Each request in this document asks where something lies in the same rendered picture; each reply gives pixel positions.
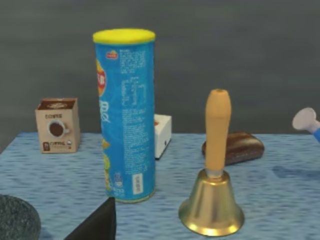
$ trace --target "barcode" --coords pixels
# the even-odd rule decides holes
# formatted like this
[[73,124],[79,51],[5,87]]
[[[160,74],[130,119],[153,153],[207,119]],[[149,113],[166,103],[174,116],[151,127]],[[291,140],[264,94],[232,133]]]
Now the barcode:
[[142,173],[132,175],[133,194],[142,194],[144,192],[144,183]]

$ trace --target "gray wall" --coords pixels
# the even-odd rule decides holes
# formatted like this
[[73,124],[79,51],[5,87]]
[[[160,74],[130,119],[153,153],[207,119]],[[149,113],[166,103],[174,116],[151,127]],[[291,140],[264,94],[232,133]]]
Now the gray wall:
[[92,33],[157,33],[156,111],[174,132],[204,132],[210,89],[226,88],[231,130],[294,133],[318,106],[319,0],[10,0],[0,3],[0,149],[35,131],[43,97],[78,97],[83,132],[99,132]]

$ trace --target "lay's chip canister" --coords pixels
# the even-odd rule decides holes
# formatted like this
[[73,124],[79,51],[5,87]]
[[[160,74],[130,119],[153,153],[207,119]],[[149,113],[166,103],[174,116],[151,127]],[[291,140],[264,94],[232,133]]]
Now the lay's chip canister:
[[119,202],[155,191],[154,44],[144,29],[93,34],[107,195]]

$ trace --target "blue table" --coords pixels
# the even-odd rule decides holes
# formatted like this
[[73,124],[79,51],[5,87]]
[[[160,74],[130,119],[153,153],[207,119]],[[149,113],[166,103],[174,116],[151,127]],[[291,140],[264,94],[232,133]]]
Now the blue table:
[[[242,229],[226,240],[320,239],[320,145],[311,135],[256,135],[263,158],[226,167]],[[174,134],[156,163],[156,194],[116,204],[117,240],[203,240],[178,218],[179,205],[204,167],[203,134]],[[79,152],[41,154],[36,133],[21,133],[0,155],[0,193],[39,212],[40,240],[62,240],[107,197],[101,135],[83,133]]]

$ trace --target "dark gray round object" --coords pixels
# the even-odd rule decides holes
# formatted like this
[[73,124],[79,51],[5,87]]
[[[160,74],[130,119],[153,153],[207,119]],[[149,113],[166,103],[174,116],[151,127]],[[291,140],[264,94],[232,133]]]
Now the dark gray round object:
[[0,239],[38,240],[41,222],[37,210],[26,201],[0,194]]

